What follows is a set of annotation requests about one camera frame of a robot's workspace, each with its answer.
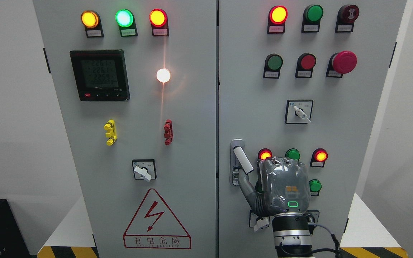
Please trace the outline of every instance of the illuminated light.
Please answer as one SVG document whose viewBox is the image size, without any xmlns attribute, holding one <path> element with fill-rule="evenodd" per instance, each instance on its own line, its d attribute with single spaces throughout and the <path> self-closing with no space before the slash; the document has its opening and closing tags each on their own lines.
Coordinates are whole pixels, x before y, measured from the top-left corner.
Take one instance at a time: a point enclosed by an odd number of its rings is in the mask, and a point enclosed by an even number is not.
<svg viewBox="0 0 413 258">
<path fill-rule="evenodd" d="M 288 207 L 296 208 L 298 206 L 299 206 L 299 203 L 297 201 L 289 201 L 288 202 Z"/>
<path fill-rule="evenodd" d="M 149 21 L 156 27 L 162 27 L 167 23 L 167 13 L 162 9 L 154 9 L 149 14 Z"/>
<path fill-rule="evenodd" d="M 95 28 L 100 23 L 98 14 L 93 10 L 85 10 L 81 15 L 82 24 L 87 28 Z"/>
<path fill-rule="evenodd" d="M 166 83 L 167 81 L 169 81 L 171 76 L 172 75 L 170 74 L 170 71 L 165 68 L 158 70 L 156 73 L 156 78 L 161 83 Z"/>
<path fill-rule="evenodd" d="M 116 21 L 121 27 L 129 27 L 133 24 L 134 17 L 133 14 L 127 9 L 118 10 L 116 13 Z"/>
<path fill-rule="evenodd" d="M 274 6 L 270 10 L 269 18 L 274 24 L 283 24 L 285 23 L 286 18 L 288 18 L 288 10 L 282 5 Z"/>
<path fill-rule="evenodd" d="M 323 150 L 323 149 L 318 150 L 318 151 L 315 153 L 314 158 L 315 158 L 315 160 L 318 161 L 318 162 L 324 162 L 325 160 L 328 159 L 328 153 L 327 153 L 325 150 Z"/>
<path fill-rule="evenodd" d="M 259 154 L 257 155 L 259 159 L 266 159 L 268 157 L 272 157 L 272 151 L 269 149 L 262 149 L 259 151 Z"/>
</svg>

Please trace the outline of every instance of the red indicator light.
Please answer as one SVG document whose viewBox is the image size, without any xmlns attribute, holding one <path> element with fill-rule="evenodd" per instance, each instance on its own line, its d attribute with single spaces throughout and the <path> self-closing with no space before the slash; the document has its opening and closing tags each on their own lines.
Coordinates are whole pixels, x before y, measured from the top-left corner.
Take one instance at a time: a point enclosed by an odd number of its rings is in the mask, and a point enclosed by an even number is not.
<svg viewBox="0 0 413 258">
<path fill-rule="evenodd" d="M 328 153 L 324 149 L 318 149 L 313 154 L 313 158 L 318 162 L 324 162 L 328 159 Z"/>
<path fill-rule="evenodd" d="M 259 159 L 266 159 L 268 157 L 272 157 L 272 152 L 269 149 L 262 149 L 259 151 L 258 157 Z"/>
<path fill-rule="evenodd" d="M 288 10 L 282 5 L 274 6 L 269 13 L 270 21 L 274 24 L 283 24 L 288 18 Z"/>
<path fill-rule="evenodd" d="M 154 9 L 149 14 L 149 21 L 155 27 L 162 27 L 167 23 L 167 13 L 162 9 Z"/>
</svg>

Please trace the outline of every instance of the warning triangle sign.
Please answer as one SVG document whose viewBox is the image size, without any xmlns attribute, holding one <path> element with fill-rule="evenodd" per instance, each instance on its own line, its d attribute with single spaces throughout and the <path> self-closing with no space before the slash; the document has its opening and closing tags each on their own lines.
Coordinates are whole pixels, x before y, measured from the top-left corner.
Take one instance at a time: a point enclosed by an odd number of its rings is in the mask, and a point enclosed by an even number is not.
<svg viewBox="0 0 413 258">
<path fill-rule="evenodd" d="M 190 249 L 190 235 L 156 189 L 147 191 L 123 234 L 126 248 Z"/>
</svg>

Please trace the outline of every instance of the green push button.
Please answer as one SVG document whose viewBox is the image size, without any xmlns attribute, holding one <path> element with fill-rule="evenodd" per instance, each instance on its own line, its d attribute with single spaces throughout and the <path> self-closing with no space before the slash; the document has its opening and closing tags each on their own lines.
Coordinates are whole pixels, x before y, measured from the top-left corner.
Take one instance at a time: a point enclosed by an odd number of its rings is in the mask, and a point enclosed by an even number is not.
<svg viewBox="0 0 413 258">
<path fill-rule="evenodd" d="M 319 192 L 321 190 L 321 182 L 318 179 L 313 179 L 308 182 L 311 192 Z"/>
<path fill-rule="evenodd" d="M 319 5 L 310 5 L 305 9 L 305 19 L 309 22 L 317 23 L 323 17 L 323 7 Z"/>
<path fill-rule="evenodd" d="M 267 61 L 267 66 L 272 70 L 278 70 L 281 68 L 282 65 L 283 59 L 278 55 L 270 57 Z"/>
<path fill-rule="evenodd" d="M 300 153 L 297 149 L 289 149 L 287 150 L 285 157 L 288 157 L 290 159 L 295 159 L 299 160 L 300 159 Z"/>
<path fill-rule="evenodd" d="M 291 207 L 291 208 L 299 207 L 299 203 L 297 201 L 289 201 L 288 207 Z"/>
</svg>

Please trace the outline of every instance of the lcd display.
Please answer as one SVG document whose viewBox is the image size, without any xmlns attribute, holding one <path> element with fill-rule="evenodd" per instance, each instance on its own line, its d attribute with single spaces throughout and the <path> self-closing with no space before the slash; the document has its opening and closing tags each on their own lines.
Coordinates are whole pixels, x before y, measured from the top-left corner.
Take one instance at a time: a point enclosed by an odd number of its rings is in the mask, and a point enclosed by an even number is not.
<svg viewBox="0 0 413 258">
<path fill-rule="evenodd" d="M 86 88 L 119 88 L 114 60 L 81 60 Z"/>
</svg>

